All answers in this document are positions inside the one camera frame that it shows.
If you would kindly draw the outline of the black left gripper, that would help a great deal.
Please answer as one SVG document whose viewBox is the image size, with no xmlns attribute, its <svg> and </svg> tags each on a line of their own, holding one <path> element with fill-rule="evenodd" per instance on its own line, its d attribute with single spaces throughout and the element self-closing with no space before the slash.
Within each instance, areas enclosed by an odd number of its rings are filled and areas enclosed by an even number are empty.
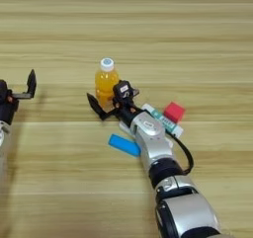
<svg viewBox="0 0 253 238">
<path fill-rule="evenodd" d="M 27 86 L 27 93 L 14 94 L 13 91 L 8 88 L 7 83 L 4 80 L 0 80 L 0 121 L 4 121 L 11 125 L 14 114 L 19 107 L 19 101 L 21 99 L 31 99 L 35 95 L 37 88 L 35 70 L 32 70 L 29 75 Z"/>
</svg>

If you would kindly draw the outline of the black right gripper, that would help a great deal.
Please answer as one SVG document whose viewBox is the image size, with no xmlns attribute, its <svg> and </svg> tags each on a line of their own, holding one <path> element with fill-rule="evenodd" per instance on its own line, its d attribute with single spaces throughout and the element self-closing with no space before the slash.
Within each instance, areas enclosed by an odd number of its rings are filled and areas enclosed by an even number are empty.
<svg viewBox="0 0 253 238">
<path fill-rule="evenodd" d="M 99 116 L 101 120 L 105 120 L 110 116 L 115 116 L 126 126 L 130 126 L 133 119 L 143 113 L 143 109 L 134 104 L 133 99 L 117 100 L 113 99 L 114 109 L 105 112 L 100 106 L 98 100 L 91 94 L 87 94 L 87 99 L 92 110 Z"/>
</svg>

